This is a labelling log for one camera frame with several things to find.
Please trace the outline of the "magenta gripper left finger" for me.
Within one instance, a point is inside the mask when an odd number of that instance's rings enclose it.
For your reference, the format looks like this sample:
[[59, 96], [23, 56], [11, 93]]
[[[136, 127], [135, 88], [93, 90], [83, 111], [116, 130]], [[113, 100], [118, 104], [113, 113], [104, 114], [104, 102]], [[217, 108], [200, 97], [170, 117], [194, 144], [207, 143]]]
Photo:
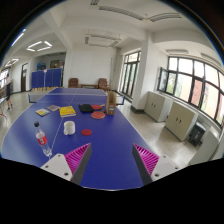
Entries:
[[79, 185], [91, 153], [91, 144], [87, 143], [65, 155], [56, 154], [42, 166], [42, 169]]

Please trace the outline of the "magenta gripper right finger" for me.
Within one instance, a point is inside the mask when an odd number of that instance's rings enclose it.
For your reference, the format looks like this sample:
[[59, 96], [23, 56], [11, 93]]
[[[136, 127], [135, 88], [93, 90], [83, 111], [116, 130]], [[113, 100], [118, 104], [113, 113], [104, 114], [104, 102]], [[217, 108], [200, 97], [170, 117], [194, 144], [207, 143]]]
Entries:
[[179, 167], [167, 155], [158, 156], [137, 144], [133, 145], [132, 154], [144, 185], [179, 170]]

